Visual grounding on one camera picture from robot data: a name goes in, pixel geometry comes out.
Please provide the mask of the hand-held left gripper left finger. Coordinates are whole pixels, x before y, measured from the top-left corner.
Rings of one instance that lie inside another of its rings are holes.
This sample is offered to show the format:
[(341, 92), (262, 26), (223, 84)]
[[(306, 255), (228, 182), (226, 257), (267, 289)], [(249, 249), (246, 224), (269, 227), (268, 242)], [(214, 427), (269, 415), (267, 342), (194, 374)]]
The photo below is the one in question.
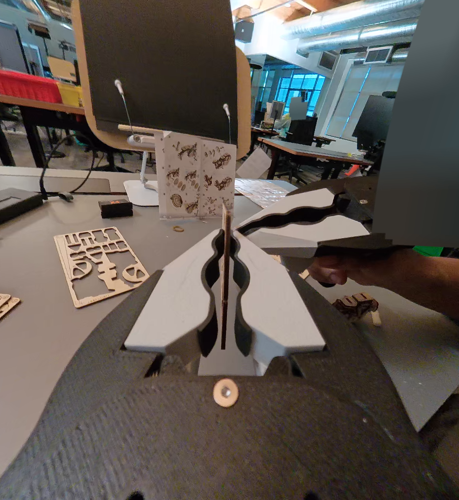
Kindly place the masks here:
[(198, 376), (201, 359), (219, 335), (220, 260), (225, 232), (217, 229), (190, 247), (160, 272), (124, 342), (125, 351), (176, 357)]

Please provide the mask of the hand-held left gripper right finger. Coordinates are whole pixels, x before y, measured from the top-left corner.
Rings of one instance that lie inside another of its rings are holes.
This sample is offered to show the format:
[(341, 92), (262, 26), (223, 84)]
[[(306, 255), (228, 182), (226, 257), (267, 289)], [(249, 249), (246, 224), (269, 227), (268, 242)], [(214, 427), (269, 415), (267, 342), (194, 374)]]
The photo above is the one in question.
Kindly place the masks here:
[(239, 351), (263, 376), (275, 358), (315, 353), (326, 346), (289, 272), (247, 237), (232, 234), (234, 337)]

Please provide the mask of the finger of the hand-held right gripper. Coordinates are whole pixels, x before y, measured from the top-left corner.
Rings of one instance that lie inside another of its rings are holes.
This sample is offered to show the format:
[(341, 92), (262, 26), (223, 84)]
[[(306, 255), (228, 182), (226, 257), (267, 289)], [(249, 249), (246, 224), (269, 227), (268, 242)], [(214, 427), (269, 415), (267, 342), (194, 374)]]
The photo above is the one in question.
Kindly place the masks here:
[(308, 191), (283, 197), (242, 222), (234, 230), (241, 235), (252, 235), (260, 228), (281, 228), (290, 223), (316, 223), (327, 216), (338, 215), (336, 195), (328, 189)]
[(252, 243), (269, 254), (312, 258), (319, 242), (369, 234), (360, 222), (334, 215), (316, 223), (290, 223), (281, 228), (260, 228), (252, 233)]

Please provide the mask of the wooden gear puzzle sheet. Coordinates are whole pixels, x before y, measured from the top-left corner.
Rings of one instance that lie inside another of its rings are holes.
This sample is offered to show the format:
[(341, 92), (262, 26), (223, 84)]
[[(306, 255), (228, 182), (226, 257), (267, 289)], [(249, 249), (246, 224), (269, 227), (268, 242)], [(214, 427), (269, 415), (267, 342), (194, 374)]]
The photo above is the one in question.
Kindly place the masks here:
[(222, 228), (224, 230), (224, 252), (221, 260), (221, 349), (226, 349), (226, 329), (228, 316), (228, 282), (231, 257), (231, 211), (227, 203), (222, 203)]

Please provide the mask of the wooden puzzle model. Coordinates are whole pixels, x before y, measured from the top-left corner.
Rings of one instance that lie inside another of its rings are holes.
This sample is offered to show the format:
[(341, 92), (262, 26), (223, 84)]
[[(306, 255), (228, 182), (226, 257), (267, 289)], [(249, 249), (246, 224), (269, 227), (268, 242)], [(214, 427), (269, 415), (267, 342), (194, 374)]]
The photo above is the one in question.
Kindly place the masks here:
[(365, 292), (338, 298), (332, 305), (351, 323), (359, 322), (366, 315), (370, 315), (374, 326), (382, 325), (378, 312), (379, 302)]

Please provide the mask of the person's right forearm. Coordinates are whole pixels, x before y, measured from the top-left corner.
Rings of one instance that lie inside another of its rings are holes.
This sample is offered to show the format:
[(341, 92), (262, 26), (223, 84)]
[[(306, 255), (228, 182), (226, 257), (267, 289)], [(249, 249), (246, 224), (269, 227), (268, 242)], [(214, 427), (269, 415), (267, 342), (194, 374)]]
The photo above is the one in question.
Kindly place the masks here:
[(401, 249), (371, 261), (364, 271), (371, 285), (459, 321), (459, 259)]

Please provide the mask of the person's right hand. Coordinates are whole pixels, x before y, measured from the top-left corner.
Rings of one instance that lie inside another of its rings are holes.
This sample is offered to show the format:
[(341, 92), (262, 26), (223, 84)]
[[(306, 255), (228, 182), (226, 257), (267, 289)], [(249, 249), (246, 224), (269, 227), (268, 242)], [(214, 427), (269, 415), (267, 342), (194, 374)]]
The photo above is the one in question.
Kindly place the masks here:
[(377, 284), (373, 262), (366, 258), (315, 257), (307, 270), (313, 279), (325, 286), (344, 285), (349, 279), (361, 285)]

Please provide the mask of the clear plastic packaging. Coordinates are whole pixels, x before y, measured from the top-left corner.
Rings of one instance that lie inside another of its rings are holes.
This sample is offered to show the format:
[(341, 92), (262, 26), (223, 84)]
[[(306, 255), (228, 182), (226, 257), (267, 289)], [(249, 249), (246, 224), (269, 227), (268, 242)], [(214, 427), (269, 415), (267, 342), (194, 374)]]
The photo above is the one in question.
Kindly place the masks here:
[(235, 179), (235, 191), (261, 208), (267, 208), (297, 189), (283, 180)]

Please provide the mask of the wooden sheet with cutouts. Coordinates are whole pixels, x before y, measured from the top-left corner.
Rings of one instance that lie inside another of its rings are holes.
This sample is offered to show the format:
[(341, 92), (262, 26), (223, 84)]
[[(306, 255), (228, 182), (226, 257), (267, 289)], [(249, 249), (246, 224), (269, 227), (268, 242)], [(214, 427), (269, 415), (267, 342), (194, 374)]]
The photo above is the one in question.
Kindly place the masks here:
[(150, 276), (117, 227), (74, 231), (53, 239), (77, 309), (132, 291)]

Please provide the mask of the black monitor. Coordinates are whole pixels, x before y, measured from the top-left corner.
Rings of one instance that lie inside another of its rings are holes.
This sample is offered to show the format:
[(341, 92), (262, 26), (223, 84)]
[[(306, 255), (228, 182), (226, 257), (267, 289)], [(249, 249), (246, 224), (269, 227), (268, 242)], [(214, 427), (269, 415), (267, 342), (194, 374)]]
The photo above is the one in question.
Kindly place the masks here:
[(367, 152), (376, 143), (386, 141), (394, 102), (395, 97), (368, 97), (352, 133), (359, 151)]

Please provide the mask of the white stand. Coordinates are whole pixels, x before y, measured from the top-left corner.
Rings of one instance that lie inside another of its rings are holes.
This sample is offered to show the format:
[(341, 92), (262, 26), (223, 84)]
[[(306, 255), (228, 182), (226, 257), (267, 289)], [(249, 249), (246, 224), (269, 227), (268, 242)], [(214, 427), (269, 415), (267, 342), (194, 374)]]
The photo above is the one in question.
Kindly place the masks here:
[(126, 194), (129, 201), (142, 207), (160, 207), (160, 212), (165, 211), (166, 195), (166, 171), (164, 152), (164, 132), (155, 132), (153, 135), (132, 134), (127, 142), (133, 149), (146, 151), (149, 147), (155, 147), (155, 160), (157, 180), (147, 180), (145, 177), (146, 159), (144, 157), (139, 180), (127, 180), (124, 182)]

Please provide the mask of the instruction booklet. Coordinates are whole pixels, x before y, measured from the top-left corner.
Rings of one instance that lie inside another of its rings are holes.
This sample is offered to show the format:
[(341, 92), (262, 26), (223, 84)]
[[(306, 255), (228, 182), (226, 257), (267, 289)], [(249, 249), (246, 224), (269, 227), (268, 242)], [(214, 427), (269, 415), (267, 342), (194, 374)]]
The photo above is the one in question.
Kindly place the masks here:
[(160, 219), (233, 213), (236, 145), (169, 132), (155, 136), (155, 153)]

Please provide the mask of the black power adapter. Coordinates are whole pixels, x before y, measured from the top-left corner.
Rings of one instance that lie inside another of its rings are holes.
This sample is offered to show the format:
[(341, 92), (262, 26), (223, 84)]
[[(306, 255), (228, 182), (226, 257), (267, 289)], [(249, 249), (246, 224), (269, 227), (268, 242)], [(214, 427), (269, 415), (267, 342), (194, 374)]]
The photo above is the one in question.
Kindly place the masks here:
[(40, 193), (16, 188), (0, 191), (0, 225), (42, 206)]

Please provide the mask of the yellow bin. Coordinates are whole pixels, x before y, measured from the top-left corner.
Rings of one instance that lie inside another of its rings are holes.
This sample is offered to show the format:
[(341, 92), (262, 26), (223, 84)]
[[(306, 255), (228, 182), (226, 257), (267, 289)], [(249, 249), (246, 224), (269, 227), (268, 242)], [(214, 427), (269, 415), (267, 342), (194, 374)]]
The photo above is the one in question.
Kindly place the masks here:
[(72, 107), (83, 108), (84, 98), (83, 91), (80, 85), (57, 82), (58, 89), (62, 98), (62, 102), (65, 105), (70, 105)]

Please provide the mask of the red bin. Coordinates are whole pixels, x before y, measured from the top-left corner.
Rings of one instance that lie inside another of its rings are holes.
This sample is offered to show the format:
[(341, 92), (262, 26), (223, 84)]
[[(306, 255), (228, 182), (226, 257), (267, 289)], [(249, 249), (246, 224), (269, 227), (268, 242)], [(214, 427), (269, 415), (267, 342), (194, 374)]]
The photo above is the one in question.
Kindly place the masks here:
[(0, 70), (0, 95), (63, 103), (55, 80), (16, 71)]

